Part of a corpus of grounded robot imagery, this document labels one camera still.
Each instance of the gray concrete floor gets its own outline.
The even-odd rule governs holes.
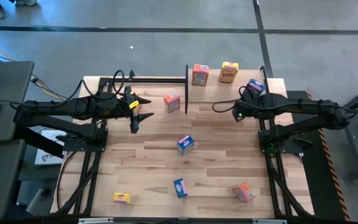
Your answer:
[[[0,26],[158,27],[255,29],[252,0],[39,0],[34,7],[1,0]],[[358,0],[260,0],[265,29],[358,30]],[[358,35],[267,35],[274,77],[288,90],[345,103],[358,93]],[[0,49],[33,60],[34,73],[69,95],[85,75],[117,69],[138,75],[183,75],[186,64],[240,68],[264,64],[258,34],[0,31]],[[51,100],[31,85],[27,99]],[[324,131],[352,220],[358,221],[358,180],[342,131]]]

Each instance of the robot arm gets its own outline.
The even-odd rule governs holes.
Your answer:
[[[286,112],[316,115],[314,118],[288,126],[277,124],[270,127],[268,141],[279,147],[294,134],[319,128],[333,130],[345,128],[349,124],[347,111],[351,110],[339,106],[331,100],[294,100],[274,93],[254,97],[253,91],[246,88],[242,92],[241,99],[234,103],[232,114],[237,122],[245,117],[262,120],[274,119],[276,115]]]
[[[151,103],[150,100],[137,96],[130,86],[120,93],[121,99],[110,92],[101,92],[81,98],[74,98],[63,103],[26,101],[17,107],[14,122],[21,126],[33,127],[37,125],[59,129],[73,133],[88,141],[97,141],[99,130],[95,124],[75,124],[51,116],[71,116],[74,119],[118,119],[130,118],[131,133],[137,133],[139,123],[152,116],[153,113],[136,114],[137,105]]]

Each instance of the computer desk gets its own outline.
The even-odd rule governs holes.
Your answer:
[[[0,63],[0,100],[23,102],[34,62]],[[7,103],[0,107],[0,219],[5,218],[8,207],[15,203],[20,164],[25,152],[23,140],[11,140],[15,115]]]

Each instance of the snack box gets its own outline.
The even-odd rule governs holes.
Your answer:
[[[182,140],[178,141],[178,151],[181,155],[184,155],[187,151],[189,151],[194,146],[194,139],[187,135]]]
[[[208,81],[209,67],[207,65],[194,64],[192,85],[206,86]]]
[[[180,97],[176,93],[164,97],[164,102],[168,113],[180,109]]]
[[[239,64],[232,62],[223,62],[219,81],[223,83],[232,83],[239,71]]]
[[[173,185],[175,186],[175,190],[177,191],[178,198],[187,196],[187,189],[183,178],[173,181]]]
[[[253,78],[251,78],[248,81],[248,84],[246,87],[253,90],[253,92],[255,93],[256,96],[259,96],[265,90],[265,85]]]
[[[234,193],[239,197],[241,202],[250,202],[254,197],[247,183],[242,183],[233,188]]]
[[[132,200],[132,195],[127,193],[118,193],[115,192],[112,198],[113,203],[126,203],[130,204]]]

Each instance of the wooden table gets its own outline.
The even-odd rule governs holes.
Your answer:
[[[215,101],[238,98],[240,86],[250,78],[262,82],[262,75],[259,70],[240,70],[232,84],[220,83],[218,76],[219,70],[211,70],[206,87],[189,85],[188,114],[184,113],[184,97],[180,110],[170,114],[163,102],[163,97],[173,91],[184,96],[184,84],[131,83],[139,96],[152,100],[151,104],[142,105],[140,112],[155,114],[141,122],[137,134],[130,133],[128,119],[108,121],[108,145],[99,166],[93,217],[274,217],[265,157],[257,137],[259,122],[246,118],[237,123],[230,111],[215,113],[211,109]],[[96,91],[99,78],[84,77],[84,80]],[[268,85],[270,92],[287,95],[283,79],[268,79]],[[86,95],[82,87],[80,96]],[[290,124],[291,114],[277,116],[275,121]],[[195,147],[180,156],[177,141],[187,134],[195,139]],[[59,189],[61,204],[78,185],[83,156],[83,153],[73,156],[63,173]],[[284,154],[283,165],[289,189],[313,213],[301,160]],[[186,198],[178,198],[175,193],[173,181],[180,178],[188,190]],[[232,191],[234,185],[242,182],[247,182],[256,195],[249,203],[241,203]],[[114,192],[135,195],[134,204],[112,203]],[[278,195],[284,211],[280,190]],[[54,202],[51,212],[56,209]]]

